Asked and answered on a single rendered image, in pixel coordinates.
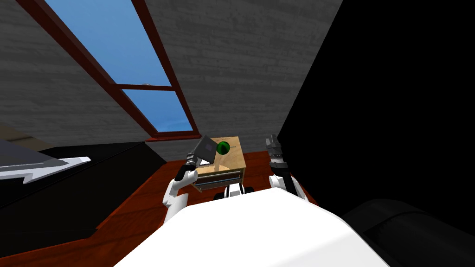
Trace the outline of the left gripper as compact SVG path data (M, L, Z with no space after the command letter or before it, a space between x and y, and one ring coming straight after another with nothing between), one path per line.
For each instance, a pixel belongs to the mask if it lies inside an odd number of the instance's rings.
M201 160L214 164L217 153L217 142L204 135L195 147L195 156Z

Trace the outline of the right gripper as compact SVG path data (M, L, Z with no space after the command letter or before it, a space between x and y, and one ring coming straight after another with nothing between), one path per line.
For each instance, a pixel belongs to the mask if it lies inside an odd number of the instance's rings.
M277 136L271 135L271 140L265 138L266 147L268 148L268 154L271 161L283 161L282 146L278 143Z

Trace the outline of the green apple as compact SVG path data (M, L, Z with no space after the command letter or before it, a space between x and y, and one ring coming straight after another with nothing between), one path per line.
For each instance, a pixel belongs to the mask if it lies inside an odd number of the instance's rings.
M216 151L218 154L220 155L226 155L227 153L230 152L230 150L232 148L236 148L236 146L233 146L231 145L229 142L227 141L220 141L218 144L217 144L217 147L216 147Z

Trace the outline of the wooden bedside table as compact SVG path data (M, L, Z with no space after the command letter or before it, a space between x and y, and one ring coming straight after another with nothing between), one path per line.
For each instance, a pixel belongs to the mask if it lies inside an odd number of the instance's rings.
M227 142L230 150L224 155L216 153L213 164L209 161L199 161L198 179L192 184L199 192L242 183L244 179L246 165L239 138L234 136L213 138L213 140L216 143Z

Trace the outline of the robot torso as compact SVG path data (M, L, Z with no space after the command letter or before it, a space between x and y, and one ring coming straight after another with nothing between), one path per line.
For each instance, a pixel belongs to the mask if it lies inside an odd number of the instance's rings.
M115 267L389 267L342 219L280 188L184 207Z

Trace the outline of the red framed window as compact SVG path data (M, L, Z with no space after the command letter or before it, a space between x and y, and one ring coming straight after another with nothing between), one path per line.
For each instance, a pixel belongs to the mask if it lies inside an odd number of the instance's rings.
M15 0L149 141L199 139L145 0Z

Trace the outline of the black low cabinet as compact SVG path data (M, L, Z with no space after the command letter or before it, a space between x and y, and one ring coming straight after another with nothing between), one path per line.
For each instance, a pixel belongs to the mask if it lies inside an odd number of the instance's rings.
M0 181L0 258L87 239L165 164L145 142L63 146L44 154L90 161L28 184Z

